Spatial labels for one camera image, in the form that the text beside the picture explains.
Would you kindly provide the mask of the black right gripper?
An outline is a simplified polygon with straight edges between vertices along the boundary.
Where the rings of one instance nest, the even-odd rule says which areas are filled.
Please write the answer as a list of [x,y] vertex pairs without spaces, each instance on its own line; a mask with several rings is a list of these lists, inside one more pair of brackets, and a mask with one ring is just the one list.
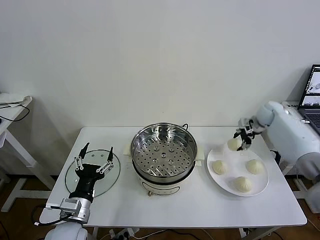
[[233,138],[241,137],[237,139],[238,148],[236,151],[245,151],[252,145],[252,139],[255,138],[255,133],[253,131],[247,132],[245,129],[237,128]]

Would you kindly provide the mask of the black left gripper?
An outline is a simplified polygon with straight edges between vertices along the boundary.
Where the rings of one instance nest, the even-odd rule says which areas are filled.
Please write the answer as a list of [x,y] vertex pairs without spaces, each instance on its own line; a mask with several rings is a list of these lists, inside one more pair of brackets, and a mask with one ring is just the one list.
[[89,142],[80,150],[78,156],[74,157],[75,173],[79,177],[77,186],[73,192],[69,194],[69,199],[83,198],[86,200],[94,199],[94,186],[96,181],[99,181],[105,177],[113,167],[113,147],[111,147],[106,163],[101,167],[95,164],[84,163],[83,160],[87,153]]

